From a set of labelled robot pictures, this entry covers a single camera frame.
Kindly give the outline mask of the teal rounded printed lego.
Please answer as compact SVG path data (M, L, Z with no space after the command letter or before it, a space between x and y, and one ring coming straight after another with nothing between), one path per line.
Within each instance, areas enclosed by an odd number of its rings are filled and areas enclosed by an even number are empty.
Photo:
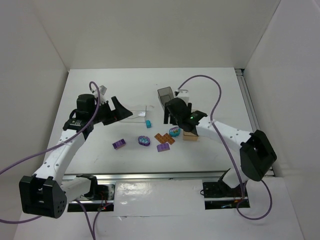
M181 133L181 129L178 127L178 126L175 126L175 127L172 127L169 129L169 135L172 137L172 138L175 138L175 137L178 137Z

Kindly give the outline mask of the small teal lego brick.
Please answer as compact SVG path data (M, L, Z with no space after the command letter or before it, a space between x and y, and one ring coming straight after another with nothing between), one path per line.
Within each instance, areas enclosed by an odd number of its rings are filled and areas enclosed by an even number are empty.
M147 129L150 129L150 128L152 127L152 123L151 123L150 120L146 120L146 121L145 121L145 125L146 125L146 128L147 128Z

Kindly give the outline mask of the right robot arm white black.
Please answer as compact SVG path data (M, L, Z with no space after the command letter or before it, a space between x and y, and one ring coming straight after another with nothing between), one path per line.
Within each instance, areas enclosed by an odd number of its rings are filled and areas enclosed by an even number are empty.
M261 130L240 130L204 112L192 112L185 101L177 97L167 102L164 109L182 130L223 144L228 154L231 151L239 154L239 161L233 160L232 168L220 178L231 189L249 180L260 182L277 160L268 137Z

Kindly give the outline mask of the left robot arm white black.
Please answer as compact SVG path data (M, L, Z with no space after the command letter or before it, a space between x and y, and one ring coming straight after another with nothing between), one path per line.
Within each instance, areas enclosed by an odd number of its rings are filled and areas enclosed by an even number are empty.
M33 175L23 176L19 181L22 211L26 214L58 219L69 202L80 196L92 199L97 194L98 180L89 174L78 174L68 183L63 177L77 151L93 131L94 125L110 125L132 116L118 99L111 98L114 109L105 101L100 103L97 95L81 94L76 109L65 122L56 148L51 150Z

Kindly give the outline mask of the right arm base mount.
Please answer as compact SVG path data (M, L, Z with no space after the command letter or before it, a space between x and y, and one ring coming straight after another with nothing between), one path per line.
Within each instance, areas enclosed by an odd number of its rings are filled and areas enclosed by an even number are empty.
M225 210L239 208L250 208L248 193L245 190L242 199L241 187L230 188L224 182L209 181L202 183L200 194L204 197L205 210Z

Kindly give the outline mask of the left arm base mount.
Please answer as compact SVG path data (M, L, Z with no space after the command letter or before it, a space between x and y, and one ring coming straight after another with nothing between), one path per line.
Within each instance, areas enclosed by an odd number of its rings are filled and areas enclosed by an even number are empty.
M115 188L114 183L99 184L93 195L81 195L77 200L87 212L113 212Z

